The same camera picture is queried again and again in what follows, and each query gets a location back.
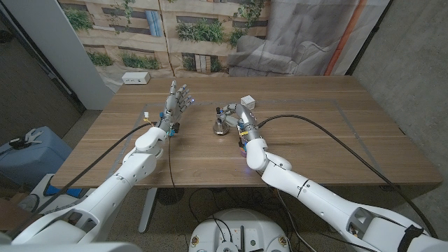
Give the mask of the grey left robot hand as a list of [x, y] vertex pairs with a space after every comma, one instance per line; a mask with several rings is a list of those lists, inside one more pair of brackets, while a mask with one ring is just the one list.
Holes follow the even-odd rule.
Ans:
[[180, 121], [182, 113], [194, 103], [195, 100], [189, 94], [189, 91], [186, 84], [177, 88], [177, 82], [172, 81], [164, 111], [158, 123], [160, 129], [168, 132], [174, 124]]

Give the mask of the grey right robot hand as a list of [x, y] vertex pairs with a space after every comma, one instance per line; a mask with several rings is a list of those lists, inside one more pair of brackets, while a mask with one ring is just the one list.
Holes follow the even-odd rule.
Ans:
[[247, 140], [261, 139], [257, 120], [253, 113], [241, 104], [228, 104], [223, 108], [216, 108], [217, 117], [230, 127], [239, 127], [247, 132]]

